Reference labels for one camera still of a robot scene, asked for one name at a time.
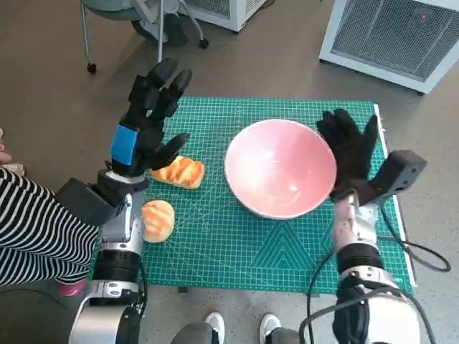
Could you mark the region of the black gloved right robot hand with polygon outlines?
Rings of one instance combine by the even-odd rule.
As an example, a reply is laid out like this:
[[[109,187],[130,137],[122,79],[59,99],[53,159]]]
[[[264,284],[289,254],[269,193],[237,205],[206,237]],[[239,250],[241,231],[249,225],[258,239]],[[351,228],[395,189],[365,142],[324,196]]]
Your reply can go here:
[[[325,111],[316,123],[321,136],[336,160],[336,181],[330,198],[340,201],[369,190],[369,170],[378,136],[378,120],[373,115],[364,131],[360,131],[351,115],[344,109]]]

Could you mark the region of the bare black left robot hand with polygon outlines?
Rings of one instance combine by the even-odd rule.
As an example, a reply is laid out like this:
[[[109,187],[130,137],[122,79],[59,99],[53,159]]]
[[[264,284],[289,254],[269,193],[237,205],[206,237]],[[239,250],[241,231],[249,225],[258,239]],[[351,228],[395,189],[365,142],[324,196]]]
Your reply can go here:
[[[137,177],[151,169],[169,166],[188,141],[188,133],[180,133],[164,143],[164,123],[179,107],[179,99],[188,87],[192,72],[182,70],[170,83],[178,62],[166,58],[147,75],[136,76],[129,107],[120,119],[110,148],[111,161],[106,165],[120,176]]]

